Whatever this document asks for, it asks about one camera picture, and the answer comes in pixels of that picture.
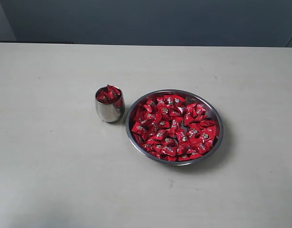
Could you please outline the stainless steel cup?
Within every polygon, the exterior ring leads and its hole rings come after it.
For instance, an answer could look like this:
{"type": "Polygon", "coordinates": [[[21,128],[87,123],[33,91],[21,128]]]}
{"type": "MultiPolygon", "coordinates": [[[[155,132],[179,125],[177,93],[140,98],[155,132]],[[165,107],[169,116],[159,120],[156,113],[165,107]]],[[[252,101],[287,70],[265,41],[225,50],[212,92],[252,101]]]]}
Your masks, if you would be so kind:
{"type": "MultiPolygon", "coordinates": [[[[107,85],[102,88],[108,93],[107,85]]],[[[122,91],[121,91],[120,98],[118,100],[110,100],[109,104],[102,104],[98,102],[95,98],[95,107],[96,107],[98,116],[104,122],[113,123],[120,120],[125,113],[125,101],[124,101],[122,91]]]]}

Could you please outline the red candy from gripper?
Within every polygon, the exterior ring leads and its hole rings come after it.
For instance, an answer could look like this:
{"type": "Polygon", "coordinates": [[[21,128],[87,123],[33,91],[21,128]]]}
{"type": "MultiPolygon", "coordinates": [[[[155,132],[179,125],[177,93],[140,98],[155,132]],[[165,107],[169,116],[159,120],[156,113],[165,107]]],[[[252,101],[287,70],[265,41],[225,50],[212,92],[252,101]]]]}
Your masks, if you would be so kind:
{"type": "Polygon", "coordinates": [[[121,96],[121,91],[112,85],[107,85],[109,100],[118,100],[121,96]]]}

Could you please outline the round stainless steel plate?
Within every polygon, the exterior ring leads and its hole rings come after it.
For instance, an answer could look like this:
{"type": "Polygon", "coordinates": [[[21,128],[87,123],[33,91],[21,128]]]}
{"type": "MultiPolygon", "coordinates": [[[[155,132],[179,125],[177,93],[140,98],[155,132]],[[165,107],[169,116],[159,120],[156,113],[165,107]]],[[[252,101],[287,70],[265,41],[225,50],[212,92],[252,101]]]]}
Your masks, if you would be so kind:
{"type": "Polygon", "coordinates": [[[158,90],[137,99],[129,108],[126,117],[126,132],[133,146],[146,157],[171,166],[198,163],[212,155],[220,146],[224,126],[219,113],[203,98],[182,90],[158,90]],[[181,105],[168,105],[164,95],[179,95],[185,98],[181,105]],[[148,138],[131,131],[135,122],[149,131],[148,138]],[[216,126],[216,139],[212,149],[200,154],[196,148],[202,131],[216,126]],[[178,146],[175,161],[160,153],[163,146],[178,146]]]}

